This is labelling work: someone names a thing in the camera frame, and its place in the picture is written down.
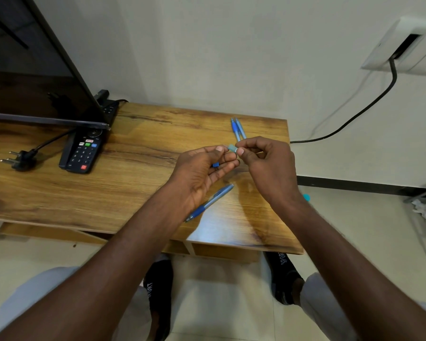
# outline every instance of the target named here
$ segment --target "white wall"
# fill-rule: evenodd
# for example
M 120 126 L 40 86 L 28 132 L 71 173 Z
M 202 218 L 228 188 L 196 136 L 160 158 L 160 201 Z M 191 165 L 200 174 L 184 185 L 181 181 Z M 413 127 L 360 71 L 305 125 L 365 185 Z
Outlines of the white wall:
M 361 64 L 400 16 L 426 17 L 426 0 L 35 1 L 93 93 L 283 118 L 292 140 L 383 91 L 390 74 Z M 299 175 L 426 186 L 426 77 L 400 75 L 293 150 Z

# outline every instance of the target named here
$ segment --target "person's left hand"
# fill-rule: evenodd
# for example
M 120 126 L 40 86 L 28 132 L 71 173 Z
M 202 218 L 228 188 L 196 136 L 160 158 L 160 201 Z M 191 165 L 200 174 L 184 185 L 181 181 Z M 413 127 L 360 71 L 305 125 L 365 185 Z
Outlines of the person's left hand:
M 202 147 L 184 152 L 178 157 L 168 183 L 186 193 L 187 212 L 204 201 L 213 183 L 240 165 L 237 155 L 224 145 Z M 219 162 L 219 167 L 212 165 Z

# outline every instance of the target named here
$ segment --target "pen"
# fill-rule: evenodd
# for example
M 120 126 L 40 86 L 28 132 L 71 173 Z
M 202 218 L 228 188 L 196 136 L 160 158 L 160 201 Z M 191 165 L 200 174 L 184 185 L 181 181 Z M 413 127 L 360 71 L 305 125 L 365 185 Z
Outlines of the pen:
M 240 141 L 239 128 L 237 127 L 237 124 L 235 123 L 233 118 L 230 119 L 230 123 L 232 123 L 232 130 L 235 133 L 235 136 L 237 137 L 237 141 Z
M 190 221 L 191 219 L 197 217 L 198 215 L 202 214 L 205 209 L 210 207 L 213 203 L 218 201 L 221 197 L 226 195 L 229 191 L 233 189 L 233 184 L 226 185 L 225 187 L 222 187 L 219 189 L 207 202 L 205 202 L 203 205 L 200 205 L 195 211 L 193 211 L 189 217 L 186 218 L 185 222 Z
M 237 117 L 235 117 L 235 123 L 237 123 L 237 126 L 239 127 L 240 133 L 241 133 L 243 139 L 245 139 L 246 134 L 244 133 L 243 127 L 242 127 L 242 125 L 241 125 L 241 123 L 240 123 L 240 121 Z

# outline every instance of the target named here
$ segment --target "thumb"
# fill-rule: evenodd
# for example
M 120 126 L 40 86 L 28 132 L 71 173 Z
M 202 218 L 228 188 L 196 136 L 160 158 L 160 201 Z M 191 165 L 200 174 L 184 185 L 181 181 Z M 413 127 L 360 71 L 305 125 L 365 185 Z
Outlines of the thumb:
M 250 166 L 253 162 L 259 160 L 259 157 L 257 157 L 254 152 L 250 151 L 247 148 L 240 147 L 239 149 L 237 149 L 236 153 L 241 159 L 243 159 L 244 163 L 248 166 Z
M 208 152 L 207 154 L 210 157 L 210 164 L 213 165 L 214 163 L 218 162 L 219 159 L 221 159 L 221 155 L 224 153 L 224 147 L 218 146 L 211 152 Z

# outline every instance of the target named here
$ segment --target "black sock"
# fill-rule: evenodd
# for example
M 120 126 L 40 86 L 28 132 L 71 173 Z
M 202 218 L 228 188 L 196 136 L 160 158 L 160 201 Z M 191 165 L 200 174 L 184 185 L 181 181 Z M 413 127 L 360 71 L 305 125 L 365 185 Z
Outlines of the black sock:
M 173 270 L 170 260 L 153 263 L 143 280 L 150 302 L 150 311 L 159 315 L 155 341 L 164 341 L 170 333 L 172 281 Z
M 287 254 L 282 252 L 263 253 L 271 269 L 271 291 L 273 297 L 284 305 L 293 304 L 292 285 L 296 279 L 302 279 L 289 260 Z

